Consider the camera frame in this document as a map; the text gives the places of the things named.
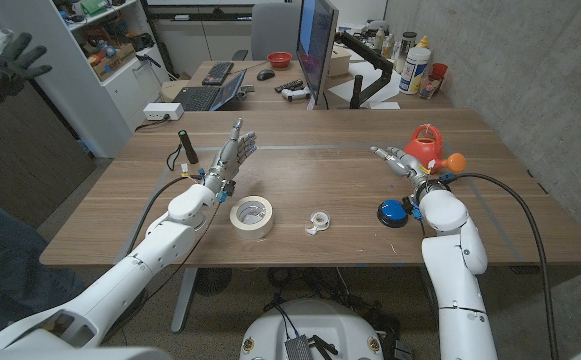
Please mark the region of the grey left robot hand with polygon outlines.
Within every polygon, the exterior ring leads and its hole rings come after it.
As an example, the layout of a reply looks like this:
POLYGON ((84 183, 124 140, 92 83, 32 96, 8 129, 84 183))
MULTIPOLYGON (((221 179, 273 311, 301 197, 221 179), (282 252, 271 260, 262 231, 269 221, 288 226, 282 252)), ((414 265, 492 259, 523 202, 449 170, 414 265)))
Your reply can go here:
POLYGON ((211 167, 204 176, 204 186, 218 194, 222 187, 233 180, 239 167, 256 151, 256 134, 254 131, 241 135, 243 120, 238 118, 230 132, 230 137, 217 152, 211 167))

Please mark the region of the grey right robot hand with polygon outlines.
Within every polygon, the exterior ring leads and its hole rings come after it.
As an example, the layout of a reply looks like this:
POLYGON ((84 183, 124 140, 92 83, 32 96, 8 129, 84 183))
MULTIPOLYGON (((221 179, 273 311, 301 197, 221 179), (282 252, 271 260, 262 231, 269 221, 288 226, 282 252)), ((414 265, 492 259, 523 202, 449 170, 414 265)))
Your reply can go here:
POLYGON ((438 179, 430 178, 421 162, 413 155, 397 147, 382 149, 372 146, 370 151, 383 160, 391 171, 409 180, 413 193, 411 201, 419 204, 423 197, 436 190, 449 191, 449 187, 438 179))

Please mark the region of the person's gloved hand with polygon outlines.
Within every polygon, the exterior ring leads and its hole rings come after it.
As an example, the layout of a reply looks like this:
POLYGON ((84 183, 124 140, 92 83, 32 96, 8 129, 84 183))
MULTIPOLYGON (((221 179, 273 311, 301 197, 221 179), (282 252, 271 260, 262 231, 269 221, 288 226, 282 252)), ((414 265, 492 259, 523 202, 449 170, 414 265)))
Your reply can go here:
POLYGON ((33 67, 33 63, 46 54, 47 48, 37 45, 28 49, 32 35, 0 29, 0 103, 9 96, 17 95, 24 84, 52 70, 51 65, 33 67))

